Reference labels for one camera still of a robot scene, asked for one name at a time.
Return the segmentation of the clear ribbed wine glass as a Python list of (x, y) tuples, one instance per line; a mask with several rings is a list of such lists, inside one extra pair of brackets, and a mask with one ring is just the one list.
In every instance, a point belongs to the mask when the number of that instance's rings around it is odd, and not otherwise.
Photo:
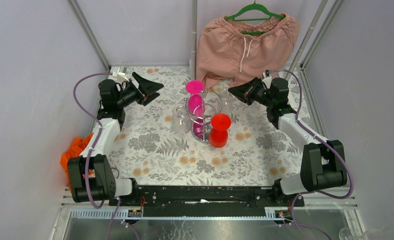
[(228, 91), (227, 88), (221, 88), (219, 90), (221, 97), (221, 113), (231, 116), (233, 110), (233, 95)]

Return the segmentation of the red plastic wine glass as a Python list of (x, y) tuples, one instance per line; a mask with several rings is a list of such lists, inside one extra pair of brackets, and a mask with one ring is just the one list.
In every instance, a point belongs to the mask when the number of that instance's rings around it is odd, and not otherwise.
[(222, 148), (228, 141), (228, 130), (231, 127), (231, 119), (224, 113), (216, 114), (212, 120), (212, 130), (209, 134), (209, 143), (215, 148)]

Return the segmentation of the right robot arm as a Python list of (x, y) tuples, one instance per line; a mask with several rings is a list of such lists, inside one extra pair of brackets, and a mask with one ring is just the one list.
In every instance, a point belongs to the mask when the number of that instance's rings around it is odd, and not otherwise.
[(298, 119), (299, 111), (288, 101), (288, 81), (277, 77), (267, 86), (260, 78), (231, 87), (233, 96), (247, 105), (258, 102), (266, 107), (267, 118), (278, 130), (285, 133), (302, 151), (300, 172), (275, 181), (272, 201), (284, 206), (291, 195), (318, 192), (327, 194), (326, 189), (349, 184), (349, 197), (353, 192), (353, 176), (344, 160), (343, 144), (314, 132)]

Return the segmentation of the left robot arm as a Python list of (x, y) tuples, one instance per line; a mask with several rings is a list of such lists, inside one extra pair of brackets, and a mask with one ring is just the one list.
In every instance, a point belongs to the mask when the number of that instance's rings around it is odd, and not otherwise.
[(135, 205), (140, 198), (136, 182), (131, 178), (116, 179), (108, 161), (108, 153), (125, 122), (125, 107), (132, 103), (142, 106), (160, 96), (164, 85), (145, 79), (136, 72), (132, 79), (123, 73), (111, 73), (98, 84), (100, 95), (96, 114), (87, 111), (73, 94), (79, 108), (95, 122), (92, 137), (78, 156), (67, 160), (69, 187), (74, 202), (89, 202), (100, 209), (104, 201), (118, 197), (125, 204)]

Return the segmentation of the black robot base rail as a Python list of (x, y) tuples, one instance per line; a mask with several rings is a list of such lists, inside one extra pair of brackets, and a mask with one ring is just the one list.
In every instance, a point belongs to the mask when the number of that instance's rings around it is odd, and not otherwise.
[(122, 207), (137, 207), (144, 217), (265, 217), (265, 208), (304, 206), (279, 187), (136, 185), (120, 197)]

